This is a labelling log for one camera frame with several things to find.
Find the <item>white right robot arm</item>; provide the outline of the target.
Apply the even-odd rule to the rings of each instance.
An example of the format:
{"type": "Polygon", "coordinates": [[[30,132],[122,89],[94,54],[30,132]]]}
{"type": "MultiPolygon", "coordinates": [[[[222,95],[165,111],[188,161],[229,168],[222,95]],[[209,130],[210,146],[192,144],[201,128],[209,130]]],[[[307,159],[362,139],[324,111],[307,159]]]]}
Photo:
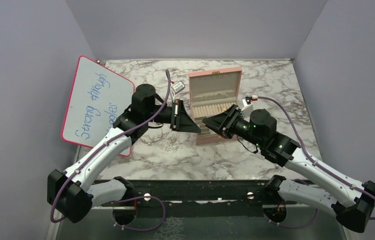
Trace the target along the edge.
{"type": "Polygon", "coordinates": [[[245,120],[237,105],[202,120],[225,139],[242,138],[259,148],[268,161],[292,170],[317,187],[274,175],[266,184],[264,198],[272,204],[294,201],[324,211],[345,228],[363,233],[375,208],[375,183],[352,179],[324,162],[312,160],[303,146],[277,132],[277,120],[265,109],[253,110],[245,120]]]}

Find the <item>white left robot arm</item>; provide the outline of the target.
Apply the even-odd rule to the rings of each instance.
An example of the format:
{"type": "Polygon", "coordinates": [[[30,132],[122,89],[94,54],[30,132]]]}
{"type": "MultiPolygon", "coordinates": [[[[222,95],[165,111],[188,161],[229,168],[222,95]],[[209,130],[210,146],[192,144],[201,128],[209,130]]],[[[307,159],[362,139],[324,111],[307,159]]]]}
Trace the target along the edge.
{"type": "Polygon", "coordinates": [[[92,207],[111,201],[124,206],[132,201],[130,185],[122,178],[113,178],[98,186],[93,183],[112,160],[148,131],[150,122],[169,124],[175,132],[201,132],[187,114],[182,100],[174,100],[171,106],[167,100],[157,95],[154,86],[139,85],[131,96],[129,107],[91,151],[66,170],[55,169],[48,175],[47,202],[51,205],[51,222],[68,219],[77,223],[92,207]]]}

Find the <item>pink jewelry box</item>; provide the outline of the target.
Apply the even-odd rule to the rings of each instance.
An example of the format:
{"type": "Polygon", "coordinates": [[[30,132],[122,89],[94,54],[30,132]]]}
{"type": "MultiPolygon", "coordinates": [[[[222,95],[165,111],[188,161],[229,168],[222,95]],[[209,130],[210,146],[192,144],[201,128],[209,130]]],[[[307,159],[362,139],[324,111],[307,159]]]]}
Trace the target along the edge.
{"type": "Polygon", "coordinates": [[[191,117],[201,130],[195,137],[196,145],[228,141],[208,129],[202,120],[220,114],[238,103],[242,72],[242,68],[238,66],[188,74],[191,117]]]}

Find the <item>pink-framed whiteboard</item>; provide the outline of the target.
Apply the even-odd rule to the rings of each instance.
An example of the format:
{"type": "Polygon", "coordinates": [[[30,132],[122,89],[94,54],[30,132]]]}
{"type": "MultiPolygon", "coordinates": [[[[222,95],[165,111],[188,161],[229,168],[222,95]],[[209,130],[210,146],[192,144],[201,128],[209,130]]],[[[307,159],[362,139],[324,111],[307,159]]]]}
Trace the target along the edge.
{"type": "Polygon", "coordinates": [[[81,55],[61,129],[61,138],[93,148],[131,104],[136,85],[124,76],[81,55]]]}

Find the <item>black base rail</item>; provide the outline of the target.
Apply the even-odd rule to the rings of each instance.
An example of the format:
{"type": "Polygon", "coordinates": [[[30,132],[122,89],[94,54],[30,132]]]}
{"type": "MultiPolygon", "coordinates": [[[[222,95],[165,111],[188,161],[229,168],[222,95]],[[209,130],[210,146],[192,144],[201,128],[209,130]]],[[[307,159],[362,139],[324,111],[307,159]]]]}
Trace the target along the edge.
{"type": "Polygon", "coordinates": [[[131,180],[127,203],[111,200],[102,207],[127,206],[138,218],[263,217],[263,208],[284,205],[266,189],[267,180],[131,180]]]}

